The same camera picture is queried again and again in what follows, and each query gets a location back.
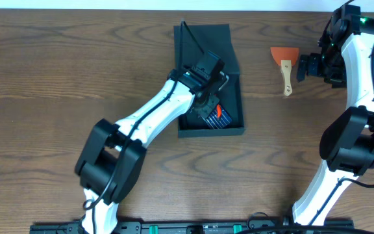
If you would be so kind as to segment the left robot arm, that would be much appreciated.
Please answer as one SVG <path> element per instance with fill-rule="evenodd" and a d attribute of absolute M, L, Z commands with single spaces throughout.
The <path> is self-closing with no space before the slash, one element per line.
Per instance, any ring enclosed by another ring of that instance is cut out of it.
<path fill-rule="evenodd" d="M 147 148 L 168 124 L 192 110 L 207 117 L 228 81 L 225 63 L 207 51 L 193 66 L 179 64 L 144 106 L 114 123 L 99 120 L 75 165 L 86 199 L 81 233 L 111 233 L 119 203 L 136 184 Z"/>

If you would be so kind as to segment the red handled pliers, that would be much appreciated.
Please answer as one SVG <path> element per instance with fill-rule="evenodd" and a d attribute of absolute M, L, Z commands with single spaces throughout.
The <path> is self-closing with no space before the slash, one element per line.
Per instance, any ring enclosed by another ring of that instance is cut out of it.
<path fill-rule="evenodd" d="M 221 109 L 221 105 L 220 104 L 217 104 L 216 111 L 217 111 L 217 119 L 220 119 L 221 115 L 222 115 L 222 109 Z"/>

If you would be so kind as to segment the blue drill bit case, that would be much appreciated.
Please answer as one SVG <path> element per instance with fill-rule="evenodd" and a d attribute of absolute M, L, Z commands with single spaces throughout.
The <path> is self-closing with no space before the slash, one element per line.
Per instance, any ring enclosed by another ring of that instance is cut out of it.
<path fill-rule="evenodd" d="M 226 128 L 231 122 L 232 118 L 228 114 L 228 112 L 222 109 L 222 115 L 220 119 L 217 119 L 217 111 L 214 109 L 210 115 L 204 119 L 207 126 L 209 126 L 210 129 L 224 129 Z"/>

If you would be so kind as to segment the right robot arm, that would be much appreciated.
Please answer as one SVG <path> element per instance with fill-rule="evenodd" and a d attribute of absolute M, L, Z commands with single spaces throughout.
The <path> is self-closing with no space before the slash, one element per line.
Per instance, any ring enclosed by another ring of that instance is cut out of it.
<path fill-rule="evenodd" d="M 346 88 L 346 110 L 324 131 L 321 164 L 303 196 L 292 206 L 292 221 L 322 226 L 352 183 L 374 169 L 374 18 L 351 1 L 337 8 L 318 41 L 320 53 L 301 55 L 297 80 L 322 77 L 334 88 Z"/>

